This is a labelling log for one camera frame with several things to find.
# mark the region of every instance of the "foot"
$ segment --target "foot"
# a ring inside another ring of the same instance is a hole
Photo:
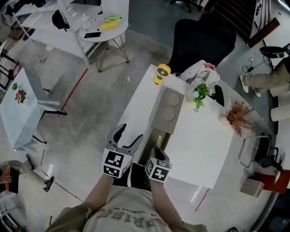
[[[51,185],[53,184],[54,177],[52,176],[50,179],[45,180],[46,187],[43,188],[45,192],[50,190]]]
[[[246,86],[246,85],[244,84],[244,82],[243,82],[243,80],[242,80],[242,77],[243,77],[243,75],[240,75],[240,80],[241,80],[241,83],[242,83],[242,86],[243,86],[243,90],[244,90],[246,93],[248,93],[248,92],[249,92],[249,87]]]
[[[28,162],[30,163],[30,166],[31,166],[31,170],[35,170],[35,166],[34,164],[32,163],[32,160],[31,160],[31,157],[29,154],[26,154],[26,159],[28,160]]]
[[[261,93],[260,92],[256,92],[255,88],[252,87],[252,89],[255,91],[255,94],[257,95],[257,97],[261,97]]]

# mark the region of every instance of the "shelf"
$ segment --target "shelf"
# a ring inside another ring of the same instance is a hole
[[[93,46],[93,43],[82,40],[78,35],[76,36],[78,41],[80,41],[81,46],[83,47],[84,53],[87,53],[88,50]],[[31,39],[82,58],[81,52],[79,51],[75,40],[73,38],[63,36],[62,33],[56,32],[52,34],[46,30],[37,29],[31,35]]]
[[[70,13],[70,22],[74,31],[77,31],[82,26],[82,15],[86,13],[91,17],[96,17],[99,12],[101,12],[102,8],[100,6],[93,5],[82,5],[82,4],[69,4],[68,7],[74,10],[73,14]],[[69,31],[64,31],[63,29],[59,30],[56,26],[54,26],[52,22],[52,16],[54,11],[46,11],[46,12],[37,12],[32,13],[27,19],[21,24],[23,27],[34,28],[34,29],[43,29],[48,31],[57,31],[62,33],[64,36],[71,37]]]
[[[73,0],[64,0],[65,4],[68,5]],[[15,14],[15,16],[31,14],[35,12],[43,12],[43,11],[56,11],[58,10],[58,2],[57,0],[47,0],[46,4],[43,7],[36,7],[32,4],[25,4],[21,7],[21,9]]]

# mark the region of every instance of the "khaki pants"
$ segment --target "khaki pants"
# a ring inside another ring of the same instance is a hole
[[[40,188],[46,187],[44,178],[31,170],[31,165],[28,162],[28,160],[25,161],[24,163],[21,163],[20,161],[17,160],[9,160],[2,163],[1,170],[3,173],[5,172],[5,169],[8,165],[18,170],[21,174],[23,174],[23,177],[27,178],[29,181],[33,182],[38,187]]]
[[[264,92],[274,87],[280,87],[290,81],[290,74],[283,62],[269,74],[245,75],[242,77],[244,84],[253,87],[256,92]]]

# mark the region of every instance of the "black pants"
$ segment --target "black pants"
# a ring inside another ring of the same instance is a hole
[[[130,168],[132,168],[131,187],[151,191],[149,182],[148,184],[146,184],[145,169],[137,164],[133,164]],[[127,171],[122,175],[120,179],[115,179],[113,185],[128,187],[127,180],[130,173],[130,168],[127,169]]]

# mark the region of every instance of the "smartphone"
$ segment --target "smartphone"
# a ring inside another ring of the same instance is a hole
[[[93,33],[87,33],[85,35],[85,39],[88,38],[95,38],[95,37],[100,37],[101,36],[101,32],[93,32]]]

